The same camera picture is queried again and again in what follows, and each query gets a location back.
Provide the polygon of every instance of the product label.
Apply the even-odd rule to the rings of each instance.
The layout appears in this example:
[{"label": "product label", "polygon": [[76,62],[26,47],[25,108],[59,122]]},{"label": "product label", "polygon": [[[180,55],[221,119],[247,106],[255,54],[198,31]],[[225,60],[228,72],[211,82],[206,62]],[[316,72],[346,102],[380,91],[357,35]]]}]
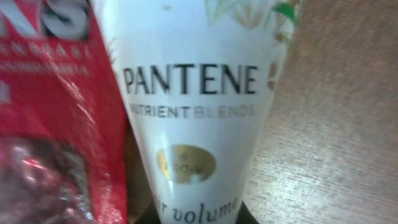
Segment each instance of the product label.
[{"label": "product label", "polygon": [[235,222],[299,5],[126,0],[108,11],[119,25],[103,35],[163,224]]}]

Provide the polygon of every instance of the letter s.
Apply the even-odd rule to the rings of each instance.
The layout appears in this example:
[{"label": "letter s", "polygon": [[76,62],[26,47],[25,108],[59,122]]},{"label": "letter s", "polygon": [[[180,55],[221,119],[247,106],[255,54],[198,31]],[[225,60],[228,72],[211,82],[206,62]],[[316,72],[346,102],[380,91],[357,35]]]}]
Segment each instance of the letter s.
[{"label": "letter s", "polygon": [[86,35],[89,19],[85,10],[89,5],[85,0],[46,0],[54,14],[42,14],[43,23],[49,31],[62,39],[80,39]]}]

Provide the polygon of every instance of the tabletop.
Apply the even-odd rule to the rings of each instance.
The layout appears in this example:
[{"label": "tabletop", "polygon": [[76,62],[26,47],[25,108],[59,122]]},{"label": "tabletop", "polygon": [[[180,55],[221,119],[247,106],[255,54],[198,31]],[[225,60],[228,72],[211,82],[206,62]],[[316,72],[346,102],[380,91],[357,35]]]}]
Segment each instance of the tabletop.
[{"label": "tabletop", "polygon": [[[250,211],[262,224],[398,223],[397,116],[398,1],[307,0],[250,173]],[[150,193],[127,141],[135,218]]]}]

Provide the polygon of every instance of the pantene tube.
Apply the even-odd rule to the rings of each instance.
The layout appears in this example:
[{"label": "pantene tube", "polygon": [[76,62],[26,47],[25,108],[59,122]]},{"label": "pantene tube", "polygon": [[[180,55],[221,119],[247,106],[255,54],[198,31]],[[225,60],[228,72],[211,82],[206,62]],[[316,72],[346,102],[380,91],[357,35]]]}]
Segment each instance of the pantene tube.
[{"label": "pantene tube", "polygon": [[299,1],[113,2],[106,39],[161,222],[234,223]]}]

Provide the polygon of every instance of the red bag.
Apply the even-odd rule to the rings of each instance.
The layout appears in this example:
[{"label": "red bag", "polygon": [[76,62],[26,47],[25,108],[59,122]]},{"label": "red bag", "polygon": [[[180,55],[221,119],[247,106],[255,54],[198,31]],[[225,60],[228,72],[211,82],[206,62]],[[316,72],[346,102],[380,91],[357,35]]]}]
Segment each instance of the red bag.
[{"label": "red bag", "polygon": [[0,1],[0,223],[127,223],[125,119],[88,1]]}]

